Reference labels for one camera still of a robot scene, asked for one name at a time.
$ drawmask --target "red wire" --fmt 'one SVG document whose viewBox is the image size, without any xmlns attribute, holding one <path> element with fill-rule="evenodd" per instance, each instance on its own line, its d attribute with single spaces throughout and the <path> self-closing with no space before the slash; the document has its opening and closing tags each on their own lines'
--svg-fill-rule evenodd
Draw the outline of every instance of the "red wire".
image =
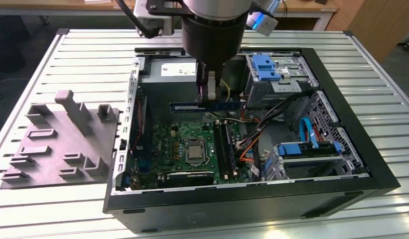
<svg viewBox="0 0 409 239">
<path fill-rule="evenodd" d="M 142 131 L 141 102 L 140 102 L 138 99 L 137 99 L 137 102 L 138 102 L 140 132 L 138 132 L 137 140 L 136 140 L 136 143 L 134 143 L 134 146 L 133 146 L 133 151 L 136 150 L 136 147 L 137 147 L 137 144 L 138 144 L 138 140 L 140 140 L 140 137 L 141 137 L 141 131 Z"/>
<path fill-rule="evenodd" d="M 317 133 L 319 141 L 323 141 L 323 136 L 321 136 L 321 133 L 320 133 L 320 131 L 319 131 L 319 129 L 317 129 L 316 126 L 313 126 L 313 130 L 315 130 L 316 133 Z"/>
</svg>

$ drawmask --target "white desk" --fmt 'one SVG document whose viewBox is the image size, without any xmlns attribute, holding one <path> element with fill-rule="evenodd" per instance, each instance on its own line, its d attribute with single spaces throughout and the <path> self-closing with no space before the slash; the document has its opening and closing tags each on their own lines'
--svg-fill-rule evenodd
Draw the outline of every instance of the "white desk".
<svg viewBox="0 0 409 239">
<path fill-rule="evenodd" d="M 71 30 L 58 35 L 0 132 L 0 169 L 7 167 L 30 124 L 33 103 L 51 103 L 71 89 L 87 108 L 125 106 L 134 50 L 149 44 L 181 47 L 173 37 L 146 40 L 133 30 Z M 244 47 L 312 47 L 365 126 L 401 187 L 325 218 L 150 234 L 152 238 L 333 239 L 409 237 L 409 99 L 355 37 L 343 32 L 246 33 Z M 113 239 L 132 231 L 102 213 L 106 184 L 0 190 L 0 238 Z"/>
</svg>

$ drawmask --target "blue light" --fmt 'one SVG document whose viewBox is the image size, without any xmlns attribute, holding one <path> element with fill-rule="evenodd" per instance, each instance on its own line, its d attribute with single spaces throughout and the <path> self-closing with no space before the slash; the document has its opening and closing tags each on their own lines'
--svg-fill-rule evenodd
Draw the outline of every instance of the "blue light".
<svg viewBox="0 0 409 239">
<path fill-rule="evenodd" d="M 264 20 L 265 15 L 261 13 L 261 16 L 257 19 L 257 23 L 253 25 L 252 29 L 254 30 L 257 28 L 257 26 L 261 24 L 262 20 Z"/>
</svg>

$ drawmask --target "wooden cabinet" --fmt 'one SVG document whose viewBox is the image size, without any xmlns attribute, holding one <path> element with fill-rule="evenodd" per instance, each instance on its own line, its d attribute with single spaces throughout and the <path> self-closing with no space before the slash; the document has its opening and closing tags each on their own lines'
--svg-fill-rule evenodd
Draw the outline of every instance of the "wooden cabinet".
<svg viewBox="0 0 409 239">
<path fill-rule="evenodd" d="M 340 10 L 327 30 L 349 30 L 383 62 L 409 31 L 409 0 L 333 0 Z"/>
</svg>

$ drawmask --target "chip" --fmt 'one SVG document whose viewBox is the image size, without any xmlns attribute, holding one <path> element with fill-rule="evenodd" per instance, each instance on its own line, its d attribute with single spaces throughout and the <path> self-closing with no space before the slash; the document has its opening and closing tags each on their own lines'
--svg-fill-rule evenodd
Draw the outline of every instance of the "chip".
<svg viewBox="0 0 409 239">
<path fill-rule="evenodd" d="M 189 159 L 197 159 L 204 157 L 204 147 L 201 145 L 189 146 Z"/>
<path fill-rule="evenodd" d="M 202 139 L 188 139 L 185 142 L 185 150 L 185 162 L 193 167 L 198 167 L 206 162 L 206 144 Z"/>
</svg>

